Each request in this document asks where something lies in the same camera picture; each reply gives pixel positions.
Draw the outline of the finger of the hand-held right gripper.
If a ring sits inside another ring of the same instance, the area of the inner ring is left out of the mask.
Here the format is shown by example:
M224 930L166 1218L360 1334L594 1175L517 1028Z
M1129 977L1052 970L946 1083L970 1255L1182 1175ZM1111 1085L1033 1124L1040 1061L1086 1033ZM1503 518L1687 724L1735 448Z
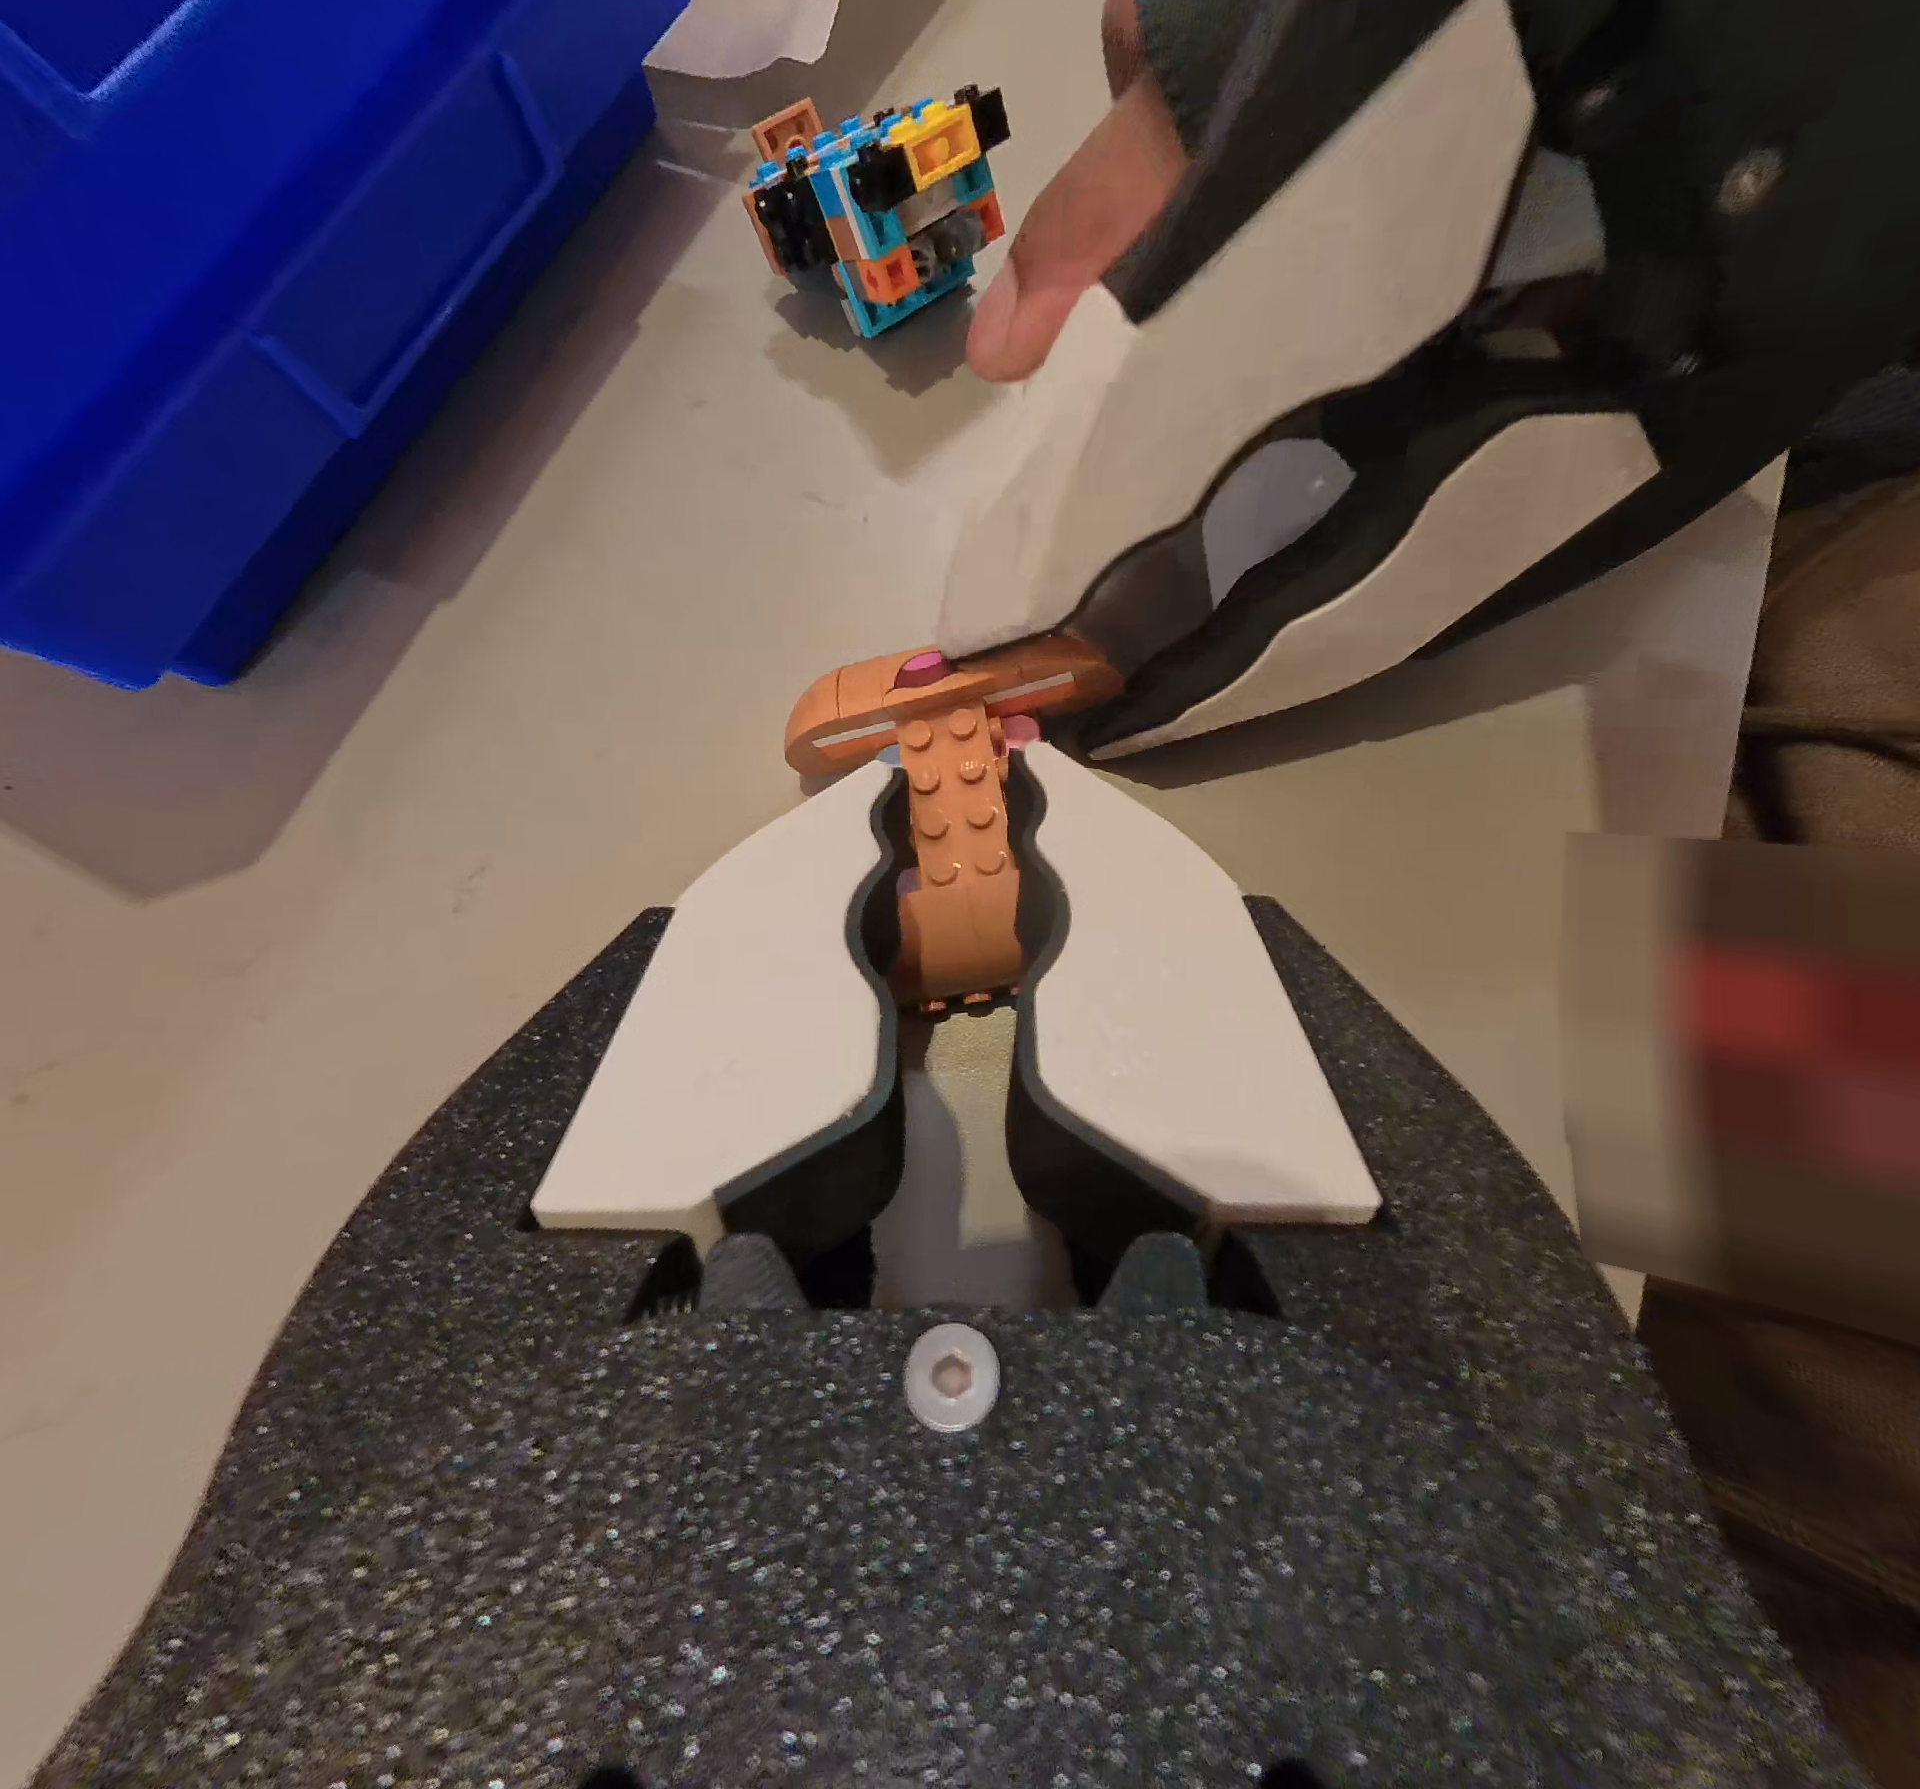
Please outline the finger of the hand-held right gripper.
M1553 413L1492 436L1439 480L1354 587L1275 629L1248 668L1174 718L1131 724L1095 763L1297 710L1389 672L1659 474L1630 413Z
M1006 410L1012 456L962 524L940 650L1063 625L1259 432L1450 323L1531 122L1508 0L1464 0L1157 314L1131 322L1109 289L1088 290Z

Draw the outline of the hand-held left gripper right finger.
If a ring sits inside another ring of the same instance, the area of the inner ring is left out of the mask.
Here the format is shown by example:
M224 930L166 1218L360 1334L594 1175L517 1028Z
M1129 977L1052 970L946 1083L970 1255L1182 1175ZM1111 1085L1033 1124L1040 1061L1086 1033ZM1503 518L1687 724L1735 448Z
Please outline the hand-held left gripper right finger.
M1020 757L1040 939L1008 1152L1059 1226L1362 1226L1382 1198L1220 864L1057 746Z

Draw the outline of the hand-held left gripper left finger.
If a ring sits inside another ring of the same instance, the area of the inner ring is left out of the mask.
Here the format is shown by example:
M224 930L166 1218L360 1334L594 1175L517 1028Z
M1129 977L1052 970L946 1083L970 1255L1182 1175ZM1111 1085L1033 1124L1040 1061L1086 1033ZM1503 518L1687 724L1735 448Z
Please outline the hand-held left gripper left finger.
M532 1198L546 1230L853 1232L901 1177L892 995L861 918L896 770L857 770L669 914Z

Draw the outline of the brown toy brick shell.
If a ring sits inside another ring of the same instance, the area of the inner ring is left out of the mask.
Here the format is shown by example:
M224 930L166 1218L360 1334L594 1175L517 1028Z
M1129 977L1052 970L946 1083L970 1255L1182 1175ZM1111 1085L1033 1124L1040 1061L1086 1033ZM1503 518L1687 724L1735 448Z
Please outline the brown toy brick shell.
M804 777L896 753L911 850L887 971L897 1005L944 1012L1018 987L1012 755L1038 743L1044 718L1091 710L1118 688L1104 652L1048 633L969 658L919 650L838 667L790 707L782 755Z

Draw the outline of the colourful toy brick model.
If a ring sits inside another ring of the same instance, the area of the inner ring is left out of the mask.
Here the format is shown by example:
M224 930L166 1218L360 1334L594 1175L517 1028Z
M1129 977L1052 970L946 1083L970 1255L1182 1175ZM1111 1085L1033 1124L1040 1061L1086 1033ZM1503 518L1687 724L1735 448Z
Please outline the colourful toy brick model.
M973 280L1003 235L991 152L1009 137L998 89L821 122L810 100L756 122L741 197L768 266L829 289L853 332L884 336Z

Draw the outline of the blue plastic bin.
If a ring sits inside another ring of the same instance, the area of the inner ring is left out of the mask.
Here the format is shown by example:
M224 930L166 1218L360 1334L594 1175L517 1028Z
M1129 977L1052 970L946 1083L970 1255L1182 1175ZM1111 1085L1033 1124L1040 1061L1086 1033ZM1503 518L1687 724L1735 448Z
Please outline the blue plastic bin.
M4 0L4 648L231 680L652 122L686 0Z

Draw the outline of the person's right hand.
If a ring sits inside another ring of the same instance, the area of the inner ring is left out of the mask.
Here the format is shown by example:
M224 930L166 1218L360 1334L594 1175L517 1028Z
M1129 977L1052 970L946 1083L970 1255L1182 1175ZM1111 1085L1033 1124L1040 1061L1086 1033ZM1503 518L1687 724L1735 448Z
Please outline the person's right hand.
M970 369L992 383L1046 358L1080 297L1153 228L1220 122L1262 0L1104 0L1112 106L1054 174L973 314Z

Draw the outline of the person's brown hooded top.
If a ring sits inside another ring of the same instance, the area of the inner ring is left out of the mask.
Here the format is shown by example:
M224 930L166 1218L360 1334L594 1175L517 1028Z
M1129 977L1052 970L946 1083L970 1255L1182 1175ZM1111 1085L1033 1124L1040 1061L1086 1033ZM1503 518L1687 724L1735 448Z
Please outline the person's brown hooded top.
M1786 513L1723 832L1914 854L1916 699L1916 476ZM1636 1334L1827 1725L1916 1785L1916 1346L1652 1278Z

